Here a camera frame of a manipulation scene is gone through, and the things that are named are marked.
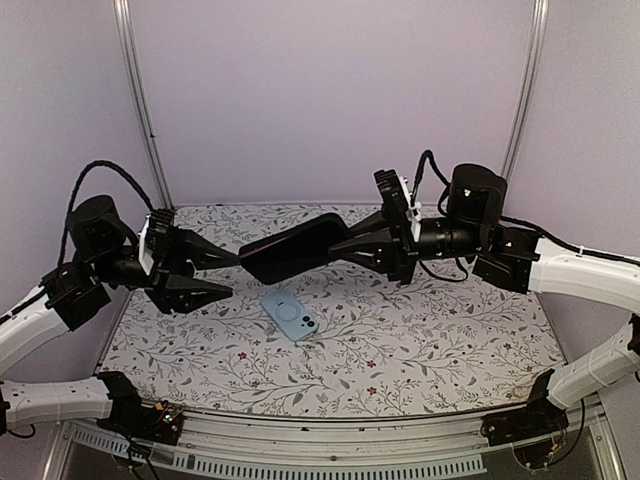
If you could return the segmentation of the black phone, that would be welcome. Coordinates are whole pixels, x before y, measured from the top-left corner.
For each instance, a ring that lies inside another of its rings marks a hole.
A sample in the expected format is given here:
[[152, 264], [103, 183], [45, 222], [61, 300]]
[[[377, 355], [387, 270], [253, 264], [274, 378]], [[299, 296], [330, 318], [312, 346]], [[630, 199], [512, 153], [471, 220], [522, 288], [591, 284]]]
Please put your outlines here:
[[255, 279], [272, 285], [331, 262], [329, 249], [349, 239], [348, 227], [326, 213], [296, 227], [244, 245], [241, 266]]

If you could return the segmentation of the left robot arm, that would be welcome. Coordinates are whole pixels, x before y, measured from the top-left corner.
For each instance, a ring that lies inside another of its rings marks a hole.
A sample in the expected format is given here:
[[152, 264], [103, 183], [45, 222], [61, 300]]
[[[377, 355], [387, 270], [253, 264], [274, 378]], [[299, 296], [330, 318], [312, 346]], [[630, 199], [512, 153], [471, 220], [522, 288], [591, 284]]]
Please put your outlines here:
[[[141, 233], [120, 218], [114, 200], [98, 195], [68, 214], [71, 261], [46, 274], [1, 317], [1, 370], [92, 320], [118, 287], [142, 290], [164, 314], [186, 314], [232, 296], [231, 288], [196, 278], [198, 270], [236, 266], [237, 255], [173, 223], [167, 209], [151, 211]], [[165, 408], [144, 405], [121, 372], [67, 383], [1, 383], [1, 431], [17, 434], [37, 423], [93, 418], [124, 437], [155, 438], [173, 431]]]

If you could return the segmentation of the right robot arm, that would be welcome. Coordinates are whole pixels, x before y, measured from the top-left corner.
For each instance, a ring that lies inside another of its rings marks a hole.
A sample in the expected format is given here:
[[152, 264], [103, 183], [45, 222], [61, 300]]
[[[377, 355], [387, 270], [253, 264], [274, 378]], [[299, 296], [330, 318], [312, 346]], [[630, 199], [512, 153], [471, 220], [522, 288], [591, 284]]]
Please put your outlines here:
[[430, 219], [420, 218], [417, 192], [394, 171], [380, 170], [374, 178], [383, 199], [380, 212], [330, 247], [331, 258], [408, 284], [426, 260], [468, 257], [475, 261], [474, 275], [499, 289], [565, 294], [630, 312], [609, 340], [536, 378], [517, 415], [524, 435], [539, 435], [556, 412], [638, 373], [638, 260], [570, 245], [529, 222], [504, 217], [507, 182], [481, 165], [454, 168], [441, 195], [441, 215]]

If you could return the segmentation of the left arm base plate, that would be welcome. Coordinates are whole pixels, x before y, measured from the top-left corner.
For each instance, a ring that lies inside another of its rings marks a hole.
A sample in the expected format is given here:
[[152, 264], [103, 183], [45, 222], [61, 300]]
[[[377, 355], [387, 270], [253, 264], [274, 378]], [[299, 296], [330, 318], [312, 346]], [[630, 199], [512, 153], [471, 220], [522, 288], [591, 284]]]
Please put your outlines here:
[[182, 433], [184, 416], [181, 408], [167, 401], [154, 405], [114, 404], [108, 418], [99, 419], [99, 428], [124, 438], [146, 440], [176, 446]]

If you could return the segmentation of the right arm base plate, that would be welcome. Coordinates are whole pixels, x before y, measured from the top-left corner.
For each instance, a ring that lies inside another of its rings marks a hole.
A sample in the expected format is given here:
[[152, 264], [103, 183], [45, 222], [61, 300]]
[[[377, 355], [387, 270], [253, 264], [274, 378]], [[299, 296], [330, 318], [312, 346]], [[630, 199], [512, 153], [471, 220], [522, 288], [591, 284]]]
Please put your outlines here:
[[544, 400], [484, 416], [480, 434], [490, 446], [498, 446], [560, 432], [568, 426], [566, 411]]

